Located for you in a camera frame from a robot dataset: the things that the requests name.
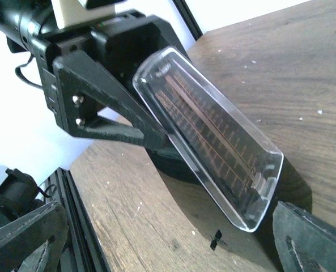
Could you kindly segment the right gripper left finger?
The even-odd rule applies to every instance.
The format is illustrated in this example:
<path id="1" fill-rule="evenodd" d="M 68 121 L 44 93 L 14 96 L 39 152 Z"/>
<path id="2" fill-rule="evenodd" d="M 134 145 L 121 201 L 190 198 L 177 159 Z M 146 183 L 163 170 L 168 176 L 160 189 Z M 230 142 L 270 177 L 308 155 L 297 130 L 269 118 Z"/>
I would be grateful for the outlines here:
<path id="1" fill-rule="evenodd" d="M 0 228 L 0 271 L 56 271 L 67 241 L 65 208 L 49 202 Z"/>

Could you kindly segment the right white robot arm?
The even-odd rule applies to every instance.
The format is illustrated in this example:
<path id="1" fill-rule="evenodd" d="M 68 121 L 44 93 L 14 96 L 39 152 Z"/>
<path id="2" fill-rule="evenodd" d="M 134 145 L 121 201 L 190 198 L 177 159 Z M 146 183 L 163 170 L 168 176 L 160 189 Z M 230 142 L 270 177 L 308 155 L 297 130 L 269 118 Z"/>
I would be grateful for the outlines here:
<path id="1" fill-rule="evenodd" d="M 0 271 L 336 271 L 336 228 L 286 172 L 259 226 L 234 226 L 200 182 L 161 172 L 59 168 L 40 188 L 18 169 L 0 185 Z"/>

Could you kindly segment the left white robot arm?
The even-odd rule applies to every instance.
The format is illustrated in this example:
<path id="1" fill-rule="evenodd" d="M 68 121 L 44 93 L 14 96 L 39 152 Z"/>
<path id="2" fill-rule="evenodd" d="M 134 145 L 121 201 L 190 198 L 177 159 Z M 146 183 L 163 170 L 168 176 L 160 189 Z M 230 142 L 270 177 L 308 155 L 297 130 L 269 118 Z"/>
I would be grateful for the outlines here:
<path id="1" fill-rule="evenodd" d="M 58 28 L 51 1 L 0 1 L 0 31 L 12 52 L 35 57 L 47 107 L 65 132 L 173 150 L 132 85 L 151 54 L 183 50 L 166 20 L 128 10 Z"/>

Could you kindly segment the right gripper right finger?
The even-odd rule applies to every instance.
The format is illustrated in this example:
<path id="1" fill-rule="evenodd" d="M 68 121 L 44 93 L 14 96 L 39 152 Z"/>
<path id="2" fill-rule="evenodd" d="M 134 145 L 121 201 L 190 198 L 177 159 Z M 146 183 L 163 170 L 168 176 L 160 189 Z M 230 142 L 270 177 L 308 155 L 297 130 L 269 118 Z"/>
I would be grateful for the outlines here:
<path id="1" fill-rule="evenodd" d="M 273 212 L 275 246 L 284 271 L 336 271 L 336 228 L 291 203 Z"/>

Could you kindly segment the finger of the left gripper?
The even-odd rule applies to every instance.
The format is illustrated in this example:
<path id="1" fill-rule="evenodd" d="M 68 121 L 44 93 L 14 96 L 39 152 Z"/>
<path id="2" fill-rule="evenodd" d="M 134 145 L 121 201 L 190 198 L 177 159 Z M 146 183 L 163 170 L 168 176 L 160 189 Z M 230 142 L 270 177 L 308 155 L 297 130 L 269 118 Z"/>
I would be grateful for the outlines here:
<path id="1" fill-rule="evenodd" d="M 160 149 L 168 139 L 147 109 L 100 63 L 81 50 L 53 61 L 57 125 L 77 138 Z"/>

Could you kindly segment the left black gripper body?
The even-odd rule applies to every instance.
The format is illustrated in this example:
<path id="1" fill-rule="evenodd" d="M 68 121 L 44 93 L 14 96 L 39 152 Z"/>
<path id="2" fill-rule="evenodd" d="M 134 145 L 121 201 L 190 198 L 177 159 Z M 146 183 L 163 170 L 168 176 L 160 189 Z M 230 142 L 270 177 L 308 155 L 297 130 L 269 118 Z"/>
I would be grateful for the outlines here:
<path id="1" fill-rule="evenodd" d="M 133 79 L 144 61 L 172 48 L 185 53 L 172 26 L 138 11 L 64 29 L 48 18 L 29 41 L 47 106 L 63 130 L 120 129 L 98 115 L 100 107 L 124 116 L 132 130 L 163 130 L 160 108 Z"/>

